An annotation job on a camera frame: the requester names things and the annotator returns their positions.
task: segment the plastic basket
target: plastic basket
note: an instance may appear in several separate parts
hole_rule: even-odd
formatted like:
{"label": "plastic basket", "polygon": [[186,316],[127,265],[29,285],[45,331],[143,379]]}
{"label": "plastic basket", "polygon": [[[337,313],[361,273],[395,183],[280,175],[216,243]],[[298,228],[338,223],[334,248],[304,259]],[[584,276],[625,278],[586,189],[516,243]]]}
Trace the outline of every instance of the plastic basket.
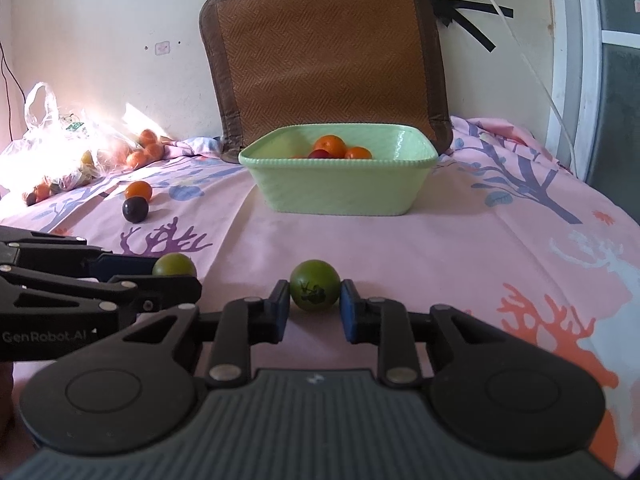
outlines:
{"label": "plastic basket", "polygon": [[[307,156],[319,137],[334,134],[363,146],[373,160]],[[419,130],[398,124],[300,124],[274,130],[242,150],[273,210],[350,216],[398,216],[414,203],[438,153]]]}

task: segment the white wall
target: white wall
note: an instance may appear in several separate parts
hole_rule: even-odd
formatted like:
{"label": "white wall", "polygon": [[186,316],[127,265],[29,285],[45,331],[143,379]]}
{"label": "white wall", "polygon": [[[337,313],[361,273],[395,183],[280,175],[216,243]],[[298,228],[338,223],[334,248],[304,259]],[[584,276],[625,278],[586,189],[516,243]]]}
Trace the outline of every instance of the white wall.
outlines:
{"label": "white wall", "polygon": [[[15,74],[12,39],[12,0],[0,0],[0,41],[2,41],[2,46],[4,47],[4,56],[6,57],[7,63]],[[11,122],[15,139],[24,133],[24,120],[22,119],[24,106],[22,105],[22,97],[13,80],[8,75],[6,68],[4,69],[4,73],[9,81],[9,99],[12,110]],[[0,77],[0,151],[2,151],[9,142],[9,109],[4,90],[4,80]]]}
{"label": "white wall", "polygon": [[[14,0],[17,75],[27,87],[51,83],[62,105],[118,120],[129,103],[173,137],[217,135],[222,126],[198,29],[204,1]],[[549,0],[498,2],[515,8],[516,33],[549,85]],[[548,106],[498,17],[463,13],[498,48],[487,53],[457,24],[442,28],[450,111],[504,117],[544,140]],[[171,53],[156,56],[154,45],[165,40]]]}

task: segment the brown cushion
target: brown cushion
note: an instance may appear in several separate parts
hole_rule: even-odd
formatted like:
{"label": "brown cushion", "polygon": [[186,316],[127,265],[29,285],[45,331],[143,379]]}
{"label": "brown cushion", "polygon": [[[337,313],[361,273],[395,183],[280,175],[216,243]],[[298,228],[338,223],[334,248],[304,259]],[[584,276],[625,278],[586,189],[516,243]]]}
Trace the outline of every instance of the brown cushion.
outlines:
{"label": "brown cushion", "polygon": [[208,0],[223,158],[281,126],[394,123],[451,144],[430,0]]}

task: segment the bed sheet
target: bed sheet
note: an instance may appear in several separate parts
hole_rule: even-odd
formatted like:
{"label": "bed sheet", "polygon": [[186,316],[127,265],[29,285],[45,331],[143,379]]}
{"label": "bed sheet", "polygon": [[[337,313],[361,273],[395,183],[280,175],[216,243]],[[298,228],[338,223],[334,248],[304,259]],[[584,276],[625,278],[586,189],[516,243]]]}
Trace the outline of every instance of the bed sheet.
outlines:
{"label": "bed sheet", "polygon": [[[435,303],[466,310],[596,377],[607,414],[592,451],[628,474],[640,462],[640,227],[527,132],[498,120],[452,120],[452,150],[401,217],[275,213],[245,168],[182,156],[2,223],[85,237],[119,253],[187,253],[205,311],[268,294],[310,258],[332,263],[364,297],[420,312]],[[120,208],[127,183],[139,179],[155,196],[148,219],[132,225]],[[254,347],[252,359],[258,368],[374,368],[376,349],[347,344],[337,311],[292,307],[284,341]],[[428,372],[425,352],[421,359]],[[16,366],[15,401],[41,366]],[[0,450],[0,474],[33,452],[26,442],[18,425]]]}

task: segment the plastic bag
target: plastic bag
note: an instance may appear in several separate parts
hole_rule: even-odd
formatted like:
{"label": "plastic bag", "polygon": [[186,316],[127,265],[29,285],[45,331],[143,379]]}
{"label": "plastic bag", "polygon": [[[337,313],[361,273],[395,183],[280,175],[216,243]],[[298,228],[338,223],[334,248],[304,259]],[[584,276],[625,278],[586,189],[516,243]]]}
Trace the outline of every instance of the plastic bag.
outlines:
{"label": "plastic bag", "polygon": [[[31,111],[40,89],[46,93],[42,122]],[[24,119],[28,130],[23,138],[0,153],[0,186],[21,193],[27,205],[138,166],[127,165],[127,158],[141,151],[136,142],[84,112],[61,117],[46,83],[27,96]]]}

